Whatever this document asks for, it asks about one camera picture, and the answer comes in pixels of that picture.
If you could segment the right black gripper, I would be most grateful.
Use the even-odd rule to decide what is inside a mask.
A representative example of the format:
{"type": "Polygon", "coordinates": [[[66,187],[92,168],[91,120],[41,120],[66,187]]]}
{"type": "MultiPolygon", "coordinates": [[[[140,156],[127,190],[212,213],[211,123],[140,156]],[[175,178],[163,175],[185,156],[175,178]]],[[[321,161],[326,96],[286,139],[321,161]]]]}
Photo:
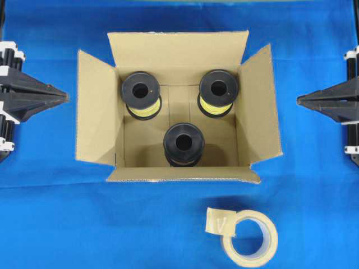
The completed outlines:
{"type": "MultiPolygon", "coordinates": [[[[297,98],[297,104],[326,115],[338,123],[358,121],[357,48],[358,46],[344,55],[347,81],[301,95],[297,98]]],[[[358,123],[347,125],[347,145],[344,151],[358,165],[358,123]]]]}

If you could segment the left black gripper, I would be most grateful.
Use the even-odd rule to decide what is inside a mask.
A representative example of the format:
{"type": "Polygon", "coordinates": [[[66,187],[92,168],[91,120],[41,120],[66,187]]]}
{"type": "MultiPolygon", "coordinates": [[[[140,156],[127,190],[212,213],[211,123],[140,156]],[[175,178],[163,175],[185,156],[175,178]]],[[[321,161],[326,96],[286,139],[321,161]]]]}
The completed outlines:
{"type": "Polygon", "coordinates": [[[1,42],[1,85],[34,94],[1,94],[1,162],[15,149],[15,125],[34,114],[68,102],[68,95],[23,72],[25,54],[14,41],[1,42]]]}

